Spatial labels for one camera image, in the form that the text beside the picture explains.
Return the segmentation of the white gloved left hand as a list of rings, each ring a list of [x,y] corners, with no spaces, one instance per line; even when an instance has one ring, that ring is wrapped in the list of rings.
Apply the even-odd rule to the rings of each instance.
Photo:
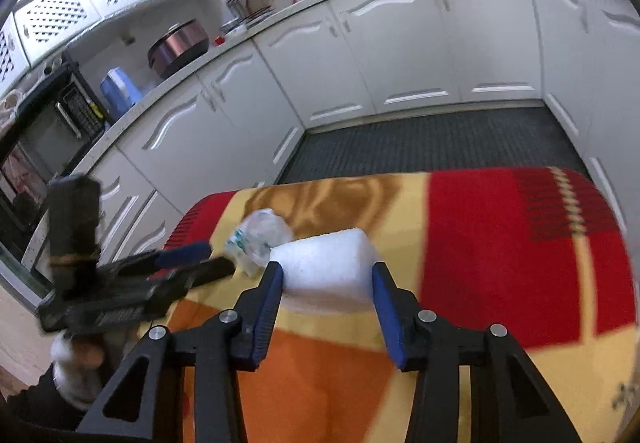
[[[131,329],[93,335],[59,333],[51,345],[56,391],[73,407],[88,411],[136,343]]]

